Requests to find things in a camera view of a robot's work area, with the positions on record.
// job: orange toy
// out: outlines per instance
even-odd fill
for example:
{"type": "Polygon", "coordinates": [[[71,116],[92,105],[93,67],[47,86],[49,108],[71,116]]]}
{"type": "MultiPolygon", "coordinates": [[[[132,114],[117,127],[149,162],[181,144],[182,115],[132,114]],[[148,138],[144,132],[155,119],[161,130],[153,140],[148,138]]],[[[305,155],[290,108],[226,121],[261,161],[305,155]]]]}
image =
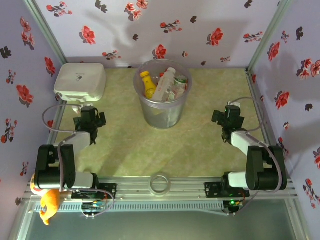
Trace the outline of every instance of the orange toy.
{"type": "Polygon", "coordinates": [[[40,211],[40,217],[45,225],[49,225],[49,219],[58,211],[60,205],[59,189],[38,189],[35,186],[35,175],[32,175],[30,188],[33,194],[41,196],[41,207],[46,207],[46,212],[40,211]]]}

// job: yellow bottle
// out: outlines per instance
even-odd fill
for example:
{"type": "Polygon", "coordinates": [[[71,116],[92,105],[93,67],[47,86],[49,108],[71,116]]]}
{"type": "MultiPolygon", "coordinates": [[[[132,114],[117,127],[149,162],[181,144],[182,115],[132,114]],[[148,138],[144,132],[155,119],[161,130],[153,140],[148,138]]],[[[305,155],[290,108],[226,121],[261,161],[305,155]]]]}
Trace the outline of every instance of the yellow bottle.
{"type": "Polygon", "coordinates": [[[140,77],[142,78],[142,81],[144,82],[144,93],[147,99],[152,98],[154,95],[157,86],[152,82],[152,79],[149,75],[148,71],[144,71],[140,73],[140,77]]]}

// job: wastebasket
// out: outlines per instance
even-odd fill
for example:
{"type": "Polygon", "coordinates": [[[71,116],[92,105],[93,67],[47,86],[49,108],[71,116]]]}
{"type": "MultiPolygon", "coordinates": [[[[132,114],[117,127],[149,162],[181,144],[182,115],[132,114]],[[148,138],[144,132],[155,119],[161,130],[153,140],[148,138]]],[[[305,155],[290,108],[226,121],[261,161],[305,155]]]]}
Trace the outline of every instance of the wastebasket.
{"type": "Polygon", "coordinates": [[[190,72],[180,64],[165,59],[151,60],[139,67],[136,71],[133,86],[139,95],[143,116],[146,122],[157,129],[168,129],[176,125],[181,119],[188,94],[192,88],[192,77],[190,72]],[[167,68],[174,68],[176,76],[183,75],[188,78],[187,89],[184,94],[170,102],[157,102],[145,97],[145,85],[140,73],[149,71],[152,81],[157,84],[160,80],[159,74],[164,73],[167,68]]]}

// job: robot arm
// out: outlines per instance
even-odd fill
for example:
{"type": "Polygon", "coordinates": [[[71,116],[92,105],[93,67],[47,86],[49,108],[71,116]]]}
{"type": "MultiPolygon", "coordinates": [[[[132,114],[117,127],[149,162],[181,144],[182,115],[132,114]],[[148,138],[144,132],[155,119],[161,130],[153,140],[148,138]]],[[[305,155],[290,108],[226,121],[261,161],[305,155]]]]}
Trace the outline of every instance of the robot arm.
{"type": "MultiPolygon", "coordinates": [[[[81,117],[73,119],[75,132],[63,141],[61,156],[63,159],[63,187],[65,189],[91,189],[99,185],[98,177],[94,173],[77,172],[75,155],[82,149],[96,144],[98,128],[106,125],[103,112],[92,106],[81,109],[81,117]]],[[[38,189],[58,189],[60,187],[60,168],[55,163],[59,159],[58,144],[42,145],[38,150],[34,184],[38,189]]]]}
{"type": "MultiPolygon", "coordinates": [[[[242,128],[244,118],[240,114],[240,104],[229,102],[224,112],[215,110],[212,116],[212,121],[222,126],[223,141],[238,148],[247,156],[245,171],[224,173],[221,181],[223,188],[275,190],[279,183],[279,173],[274,160],[260,141],[242,128]]],[[[287,176],[282,149],[277,145],[264,145],[273,153],[280,166],[282,175],[280,190],[284,190],[287,187],[287,176]]]]}

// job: floral wallpaper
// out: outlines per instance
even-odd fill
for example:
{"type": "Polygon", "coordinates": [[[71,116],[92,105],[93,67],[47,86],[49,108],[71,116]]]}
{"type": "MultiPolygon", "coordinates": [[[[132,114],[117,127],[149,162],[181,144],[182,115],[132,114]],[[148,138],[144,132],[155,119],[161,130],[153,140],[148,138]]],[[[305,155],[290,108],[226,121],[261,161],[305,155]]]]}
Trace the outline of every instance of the floral wallpaper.
{"type": "Polygon", "coordinates": [[[70,63],[106,68],[247,67],[279,1],[35,0],[70,63]]]}
{"type": "Polygon", "coordinates": [[[312,239],[320,235],[319,7],[318,0],[294,1],[252,73],[312,239]]]}
{"type": "MultiPolygon", "coordinates": [[[[38,148],[49,131],[41,115],[57,104],[53,87],[61,67],[20,0],[2,2],[0,15],[0,233],[8,239],[38,148]]],[[[48,112],[53,124],[55,112],[48,112]]]]}

